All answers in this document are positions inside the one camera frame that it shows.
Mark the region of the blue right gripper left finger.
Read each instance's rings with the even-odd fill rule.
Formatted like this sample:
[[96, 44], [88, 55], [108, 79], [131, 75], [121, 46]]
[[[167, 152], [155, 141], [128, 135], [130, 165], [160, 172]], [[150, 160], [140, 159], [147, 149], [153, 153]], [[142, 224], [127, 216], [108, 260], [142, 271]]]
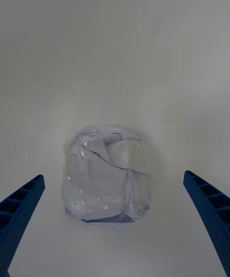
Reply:
[[39, 174], [0, 203], [0, 276], [8, 269], [25, 229], [45, 190], [44, 176]]

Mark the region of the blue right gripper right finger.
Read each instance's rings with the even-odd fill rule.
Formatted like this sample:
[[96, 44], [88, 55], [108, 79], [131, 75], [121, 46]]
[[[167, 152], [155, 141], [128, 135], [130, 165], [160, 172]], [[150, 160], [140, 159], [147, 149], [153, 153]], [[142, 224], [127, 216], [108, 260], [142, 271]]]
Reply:
[[183, 184], [230, 276], [230, 198], [191, 171], [185, 171]]

